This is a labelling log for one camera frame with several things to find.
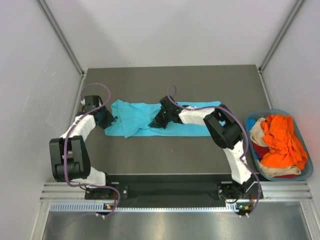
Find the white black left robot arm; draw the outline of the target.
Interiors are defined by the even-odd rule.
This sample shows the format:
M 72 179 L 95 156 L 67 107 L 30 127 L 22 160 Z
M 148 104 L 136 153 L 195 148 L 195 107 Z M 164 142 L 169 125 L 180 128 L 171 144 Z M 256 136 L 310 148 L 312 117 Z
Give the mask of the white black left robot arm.
M 109 198 L 114 187 L 107 182 L 106 173 L 91 166 L 86 139 L 96 127 L 105 130 L 115 120 L 100 96 L 86 96 L 81 111 L 67 132 L 49 141 L 53 178 L 58 182 L 96 188 L 98 195 Z

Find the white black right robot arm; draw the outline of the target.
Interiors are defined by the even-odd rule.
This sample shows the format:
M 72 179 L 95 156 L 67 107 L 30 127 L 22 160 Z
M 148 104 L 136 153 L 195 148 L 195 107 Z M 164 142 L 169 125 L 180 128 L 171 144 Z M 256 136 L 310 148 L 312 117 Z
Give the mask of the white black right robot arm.
M 252 191 L 255 182 L 248 169 L 245 151 L 248 140 L 243 140 L 244 127 L 223 104 L 211 107 L 178 105 L 172 97 L 165 96 L 160 101 L 160 110 L 149 123 L 149 127 L 165 129 L 172 122 L 181 125 L 198 125 L 207 128 L 214 143 L 223 149 L 231 169 L 234 194 L 245 198 Z

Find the cyan t shirt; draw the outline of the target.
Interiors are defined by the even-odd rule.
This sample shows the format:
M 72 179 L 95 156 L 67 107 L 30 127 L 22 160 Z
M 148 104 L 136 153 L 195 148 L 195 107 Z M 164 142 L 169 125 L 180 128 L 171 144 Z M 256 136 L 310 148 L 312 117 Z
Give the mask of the cyan t shirt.
M 148 103 L 130 103 L 120 99 L 111 104 L 112 115 L 116 121 L 104 130 L 110 137 L 209 137 L 205 126 L 196 124 L 178 124 L 170 122 L 166 128 L 153 128 L 149 124 L 159 112 L 161 105 Z

